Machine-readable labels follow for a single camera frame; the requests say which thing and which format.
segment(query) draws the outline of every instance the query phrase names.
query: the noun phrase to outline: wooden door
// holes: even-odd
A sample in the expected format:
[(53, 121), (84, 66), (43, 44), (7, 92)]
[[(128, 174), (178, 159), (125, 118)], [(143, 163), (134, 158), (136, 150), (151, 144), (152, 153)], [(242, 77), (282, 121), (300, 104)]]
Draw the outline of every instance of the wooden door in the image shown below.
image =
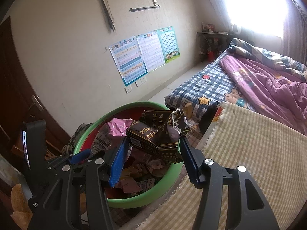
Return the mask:
[(46, 120), (47, 148), (60, 154), (70, 137), (44, 108), (27, 80), (13, 42), (10, 17), (0, 25), (0, 101), (0, 154), (13, 166), (20, 169), (21, 165), (11, 148), (19, 138), (22, 121)]

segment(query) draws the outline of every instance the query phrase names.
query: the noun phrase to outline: blue gripper pad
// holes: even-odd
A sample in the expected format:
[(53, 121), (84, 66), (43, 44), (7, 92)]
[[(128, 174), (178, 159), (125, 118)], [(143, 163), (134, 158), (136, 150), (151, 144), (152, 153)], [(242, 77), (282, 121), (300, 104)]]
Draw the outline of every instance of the blue gripper pad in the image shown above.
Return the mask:
[(71, 158), (70, 158), (70, 163), (71, 164), (78, 164), (80, 163), (81, 161), (83, 161), (84, 159), (88, 158), (91, 154), (91, 149), (86, 149), (86, 150), (83, 150), (75, 155), (73, 155)]
[(128, 149), (129, 149), (129, 140), (127, 137), (125, 137), (121, 145), (117, 147), (115, 151), (115, 157), (111, 165), (109, 185), (112, 188), (119, 181), (120, 174), (122, 173), (122, 168), (124, 167), (124, 163), (126, 160)]
[(206, 179), (201, 172), (201, 166), (205, 160), (202, 151), (190, 147), (185, 136), (180, 137), (179, 148), (190, 182), (194, 184), (197, 189), (203, 188)]

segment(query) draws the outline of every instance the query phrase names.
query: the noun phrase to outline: educational poster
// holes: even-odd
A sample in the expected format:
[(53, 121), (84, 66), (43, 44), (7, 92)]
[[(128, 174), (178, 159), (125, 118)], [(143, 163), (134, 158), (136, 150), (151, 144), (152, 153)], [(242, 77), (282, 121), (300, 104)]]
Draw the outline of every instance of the educational poster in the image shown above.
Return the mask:
[(173, 27), (158, 29), (158, 35), (162, 46), (165, 63), (180, 56), (176, 35)]
[(109, 46), (125, 86), (147, 73), (135, 36)]
[(157, 30), (137, 35), (136, 39), (148, 72), (154, 71), (165, 64)]

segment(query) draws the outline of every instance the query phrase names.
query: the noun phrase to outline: window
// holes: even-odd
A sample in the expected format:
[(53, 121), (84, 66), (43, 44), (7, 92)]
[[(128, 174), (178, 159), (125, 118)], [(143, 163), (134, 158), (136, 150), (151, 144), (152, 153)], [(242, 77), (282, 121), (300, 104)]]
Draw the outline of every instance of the window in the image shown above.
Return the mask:
[(232, 24), (282, 38), (286, 0), (226, 0), (226, 6)]

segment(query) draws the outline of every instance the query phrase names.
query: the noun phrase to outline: door handle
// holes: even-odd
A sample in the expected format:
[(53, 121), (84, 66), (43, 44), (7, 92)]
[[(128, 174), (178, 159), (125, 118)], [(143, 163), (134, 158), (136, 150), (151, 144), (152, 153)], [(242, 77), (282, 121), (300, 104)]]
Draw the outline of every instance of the door handle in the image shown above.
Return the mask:
[(32, 103), (32, 105), (30, 105), (30, 108), (29, 108), (29, 109), (31, 109), (31, 107), (32, 107), (33, 105), (35, 105), (35, 106), (38, 108), (38, 110), (39, 110), (40, 112), (43, 111), (44, 108), (43, 108), (42, 105), (39, 103), (39, 101), (37, 100), (37, 98), (36, 98), (34, 95), (32, 95), (31, 98), (32, 98), (33, 103)]

